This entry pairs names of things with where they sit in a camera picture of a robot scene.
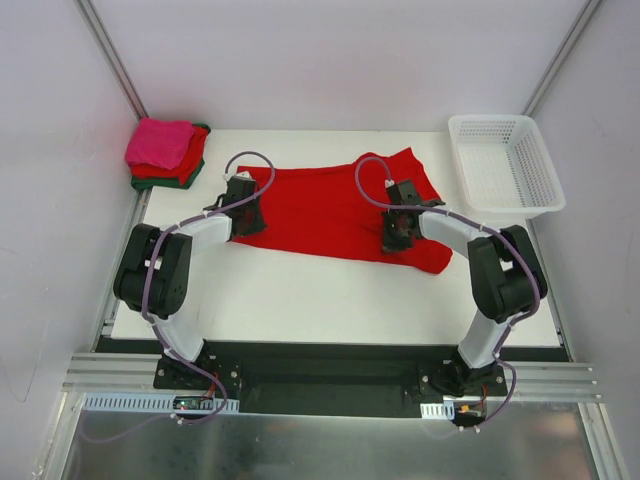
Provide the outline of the white plastic basket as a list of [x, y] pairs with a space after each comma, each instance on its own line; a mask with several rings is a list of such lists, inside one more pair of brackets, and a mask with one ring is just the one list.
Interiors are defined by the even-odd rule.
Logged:
[[448, 131], [469, 217], [515, 222], [564, 209], [564, 192], [532, 118], [454, 115]]

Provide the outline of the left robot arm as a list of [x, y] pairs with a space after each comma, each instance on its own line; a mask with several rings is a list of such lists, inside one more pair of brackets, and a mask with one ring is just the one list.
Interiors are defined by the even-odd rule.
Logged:
[[205, 386], [212, 366], [201, 358], [205, 341], [187, 318], [190, 270], [212, 247], [266, 228], [256, 180], [233, 175], [219, 202], [165, 229], [138, 224], [128, 238], [114, 283], [115, 297], [151, 326], [166, 356], [180, 361], [177, 377], [192, 389]]

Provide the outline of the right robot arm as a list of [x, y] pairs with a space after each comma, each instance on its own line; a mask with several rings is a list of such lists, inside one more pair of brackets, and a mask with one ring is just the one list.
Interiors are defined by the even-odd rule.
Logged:
[[512, 328], [534, 314], [548, 286], [527, 230], [496, 230], [425, 202], [410, 180], [385, 182], [391, 207], [383, 212], [383, 250], [402, 252], [418, 239], [438, 242], [468, 261], [476, 314], [450, 360], [429, 375], [437, 392], [470, 395], [490, 380]]

